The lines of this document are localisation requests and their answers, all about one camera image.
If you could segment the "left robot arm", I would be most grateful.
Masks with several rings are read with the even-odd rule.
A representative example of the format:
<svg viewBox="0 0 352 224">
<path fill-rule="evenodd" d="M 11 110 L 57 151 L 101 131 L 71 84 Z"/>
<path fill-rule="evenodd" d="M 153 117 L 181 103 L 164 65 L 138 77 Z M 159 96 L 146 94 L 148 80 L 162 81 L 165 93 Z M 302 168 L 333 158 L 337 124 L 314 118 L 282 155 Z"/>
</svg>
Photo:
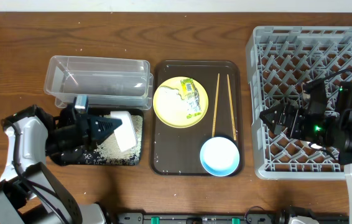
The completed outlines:
<svg viewBox="0 0 352 224">
<path fill-rule="evenodd" d="M 0 223 L 110 223 L 98 203 L 79 205 L 49 171 L 79 160 L 122 124 L 120 119 L 79 112 L 70 105 L 59 116 L 32 105 L 2 119 L 9 145 L 0 178 Z"/>
</svg>

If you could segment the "yellow plate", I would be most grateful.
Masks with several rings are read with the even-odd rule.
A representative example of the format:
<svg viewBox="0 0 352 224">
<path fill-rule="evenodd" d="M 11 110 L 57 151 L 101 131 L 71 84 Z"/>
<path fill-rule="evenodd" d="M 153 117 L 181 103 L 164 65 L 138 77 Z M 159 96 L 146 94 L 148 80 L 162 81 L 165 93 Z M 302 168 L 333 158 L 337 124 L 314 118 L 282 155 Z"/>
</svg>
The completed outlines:
<svg viewBox="0 0 352 224">
<path fill-rule="evenodd" d="M 166 125 L 173 128 L 189 128 L 198 124 L 206 115 L 209 106 L 208 94 L 198 81 L 194 80 L 195 87 L 200 95 L 201 114 L 192 118 L 187 118 L 187 106 L 183 101 L 183 92 L 180 81 L 188 77 L 172 77 L 162 82 L 156 89 L 153 99 L 153 107 L 156 116 Z M 169 86 L 179 89 L 182 100 L 175 100 L 159 96 L 159 88 Z"/>
</svg>

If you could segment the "light blue bowl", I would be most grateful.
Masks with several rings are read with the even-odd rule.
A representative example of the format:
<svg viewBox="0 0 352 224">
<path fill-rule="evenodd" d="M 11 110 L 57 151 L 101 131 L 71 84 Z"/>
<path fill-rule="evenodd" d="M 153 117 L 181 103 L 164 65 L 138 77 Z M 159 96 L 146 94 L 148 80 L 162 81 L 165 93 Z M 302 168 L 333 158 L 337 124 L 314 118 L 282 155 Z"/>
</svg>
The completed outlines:
<svg viewBox="0 0 352 224">
<path fill-rule="evenodd" d="M 233 141 L 224 137 L 207 140 L 200 149 L 201 166 L 216 177 L 231 175 L 239 167 L 240 155 Z"/>
</svg>

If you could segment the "green yellow snack wrapper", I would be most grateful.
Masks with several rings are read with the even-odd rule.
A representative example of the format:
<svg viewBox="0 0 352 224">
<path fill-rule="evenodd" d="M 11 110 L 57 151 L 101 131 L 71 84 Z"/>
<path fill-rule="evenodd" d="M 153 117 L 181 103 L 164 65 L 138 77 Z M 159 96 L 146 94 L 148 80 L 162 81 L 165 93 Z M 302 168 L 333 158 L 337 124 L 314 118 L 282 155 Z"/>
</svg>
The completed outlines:
<svg viewBox="0 0 352 224">
<path fill-rule="evenodd" d="M 192 118 L 201 114 L 200 95 L 195 87 L 192 78 L 186 78 L 180 81 L 183 92 L 183 101 L 187 106 L 187 118 Z"/>
</svg>

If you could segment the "white tissue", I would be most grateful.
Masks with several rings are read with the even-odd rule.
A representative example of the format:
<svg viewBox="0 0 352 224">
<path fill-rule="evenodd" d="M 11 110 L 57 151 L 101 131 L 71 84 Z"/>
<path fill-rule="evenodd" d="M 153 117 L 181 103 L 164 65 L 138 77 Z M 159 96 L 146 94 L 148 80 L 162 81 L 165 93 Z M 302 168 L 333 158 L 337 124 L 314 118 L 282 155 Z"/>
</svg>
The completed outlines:
<svg viewBox="0 0 352 224">
<path fill-rule="evenodd" d="M 159 88 L 159 96 L 169 99 L 182 100 L 182 96 L 177 88 L 171 88 L 169 86 L 161 86 Z"/>
</svg>

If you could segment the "white bowl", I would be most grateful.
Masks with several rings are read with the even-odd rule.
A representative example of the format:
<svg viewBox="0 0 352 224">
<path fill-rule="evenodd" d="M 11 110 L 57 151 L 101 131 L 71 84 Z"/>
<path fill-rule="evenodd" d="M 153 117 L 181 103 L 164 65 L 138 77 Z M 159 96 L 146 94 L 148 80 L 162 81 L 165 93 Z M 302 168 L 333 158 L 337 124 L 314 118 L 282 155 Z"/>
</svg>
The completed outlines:
<svg viewBox="0 0 352 224">
<path fill-rule="evenodd" d="M 120 119 L 122 125 L 114 130 L 118 147 L 121 152 L 125 152 L 137 145 L 137 136 L 132 122 L 132 117 L 128 111 L 112 111 L 110 116 L 113 119 Z"/>
</svg>

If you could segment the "wooden chopstick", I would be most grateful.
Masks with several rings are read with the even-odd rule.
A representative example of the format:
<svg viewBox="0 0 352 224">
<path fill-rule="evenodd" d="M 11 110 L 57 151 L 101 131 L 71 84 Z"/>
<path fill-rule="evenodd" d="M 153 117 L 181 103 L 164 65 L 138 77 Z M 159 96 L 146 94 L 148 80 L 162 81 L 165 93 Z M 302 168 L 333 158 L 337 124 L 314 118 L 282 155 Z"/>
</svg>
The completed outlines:
<svg viewBox="0 0 352 224">
<path fill-rule="evenodd" d="M 235 127 L 235 121 L 234 121 L 234 108 L 233 108 L 233 99 L 232 99 L 232 94 L 231 94 L 231 85 L 230 85 L 229 74 L 227 74 L 226 77 L 227 77 L 227 84 L 228 84 L 228 98 L 229 98 L 232 134 L 233 134 L 233 140 L 236 141 L 237 140 L 236 127 Z"/>
<path fill-rule="evenodd" d="M 215 102 L 214 102 L 214 112 L 213 112 L 213 125 L 211 131 L 211 137 L 215 136 L 216 130 L 216 117 L 217 117 L 217 107 L 218 107 L 218 92 L 219 92 L 219 85 L 220 85 L 220 74 L 218 73 L 217 81 L 216 81 L 216 91 L 215 91 Z"/>
</svg>

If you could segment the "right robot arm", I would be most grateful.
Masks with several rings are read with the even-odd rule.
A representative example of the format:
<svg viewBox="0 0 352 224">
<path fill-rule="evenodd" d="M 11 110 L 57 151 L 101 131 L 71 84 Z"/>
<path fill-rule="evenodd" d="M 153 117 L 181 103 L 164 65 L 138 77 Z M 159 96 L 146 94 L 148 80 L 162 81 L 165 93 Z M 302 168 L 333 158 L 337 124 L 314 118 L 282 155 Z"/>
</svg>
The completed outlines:
<svg viewBox="0 0 352 224">
<path fill-rule="evenodd" d="M 327 116 L 327 96 L 323 81 L 304 83 L 302 90 L 309 96 L 306 108 L 281 103 L 264 110 L 259 117 L 270 131 L 288 138 L 307 142 L 311 148 L 325 152 L 334 147 L 336 160 L 344 167 L 348 186 L 350 223 L 352 223 L 352 82 L 341 82 L 335 106 L 337 117 Z"/>
</svg>

